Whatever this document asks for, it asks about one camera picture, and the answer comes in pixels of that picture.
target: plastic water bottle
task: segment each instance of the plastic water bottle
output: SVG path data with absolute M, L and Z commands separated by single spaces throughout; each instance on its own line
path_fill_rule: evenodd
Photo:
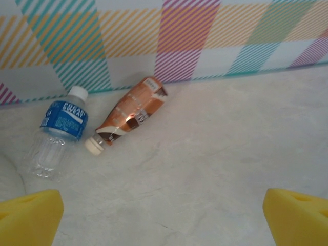
M 19 167 L 21 173 L 59 180 L 87 124 L 87 97 L 84 88 L 73 86 L 64 100 L 50 105 Z

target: colorful striped wallpaper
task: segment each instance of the colorful striped wallpaper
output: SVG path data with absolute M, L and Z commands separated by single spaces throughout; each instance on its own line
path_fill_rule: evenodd
M 328 64 L 328 0 L 6 0 L 0 105 Z

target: yellow sponge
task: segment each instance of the yellow sponge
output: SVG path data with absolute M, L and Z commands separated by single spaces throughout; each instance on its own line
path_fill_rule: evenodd
M 0 203 L 0 244 L 52 244 L 64 205 L 58 190 L 45 190 Z
M 263 211 L 277 246 L 328 245 L 328 200 L 268 189 Z

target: white floor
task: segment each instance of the white floor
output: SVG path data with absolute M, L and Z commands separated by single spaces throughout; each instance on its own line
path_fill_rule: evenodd
M 328 198 L 328 67 L 168 85 L 170 99 L 99 157 L 80 142 L 54 246 L 274 245 L 267 188 Z M 125 91 L 92 95 L 84 139 Z M 0 111 L 0 150 L 27 151 L 50 101 Z

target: bottle cap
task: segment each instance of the bottle cap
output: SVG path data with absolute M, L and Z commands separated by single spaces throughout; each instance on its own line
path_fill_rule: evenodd
M 68 95 L 76 96 L 82 101 L 86 102 L 88 97 L 88 91 L 81 86 L 73 86 Z
M 84 146 L 94 155 L 100 155 L 104 148 L 93 137 L 89 137 Z

